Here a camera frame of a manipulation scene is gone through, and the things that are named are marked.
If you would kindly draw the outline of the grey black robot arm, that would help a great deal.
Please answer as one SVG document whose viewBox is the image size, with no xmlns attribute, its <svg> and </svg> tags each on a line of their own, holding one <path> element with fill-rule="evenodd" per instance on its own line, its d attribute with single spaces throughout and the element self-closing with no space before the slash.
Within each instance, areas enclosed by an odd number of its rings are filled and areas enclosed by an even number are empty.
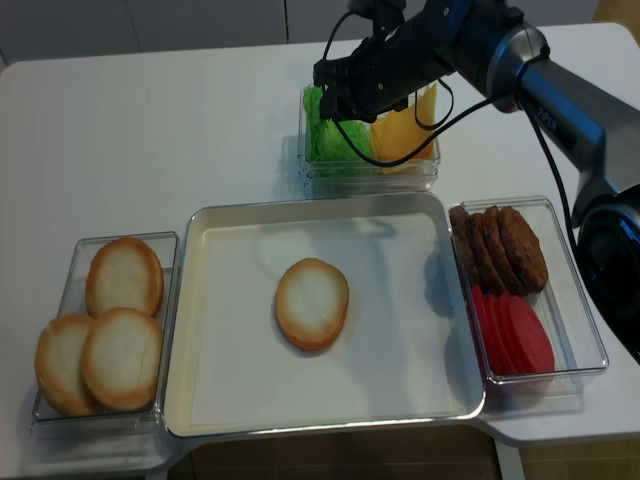
<svg viewBox="0 0 640 480">
<path fill-rule="evenodd" d="M 544 35 L 502 1 L 429 1 L 412 18 L 401 1 L 353 1 L 373 33 L 351 55 L 319 60 L 320 115 L 371 123 L 421 87 L 458 73 L 483 103 L 523 111 L 544 151 L 579 173 L 562 204 L 573 257 L 611 331 L 639 353 L 639 113 L 556 64 Z"/>
</svg>

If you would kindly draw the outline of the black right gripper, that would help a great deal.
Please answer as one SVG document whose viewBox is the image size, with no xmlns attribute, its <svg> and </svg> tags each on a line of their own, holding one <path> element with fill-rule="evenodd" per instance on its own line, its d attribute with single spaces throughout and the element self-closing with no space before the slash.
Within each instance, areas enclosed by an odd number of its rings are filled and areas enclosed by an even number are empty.
<svg viewBox="0 0 640 480">
<path fill-rule="evenodd" d="M 369 37 L 347 57 L 313 67 L 323 120 L 375 121 L 404 107 L 408 96 L 440 77 L 440 56 L 408 29 Z"/>
</svg>

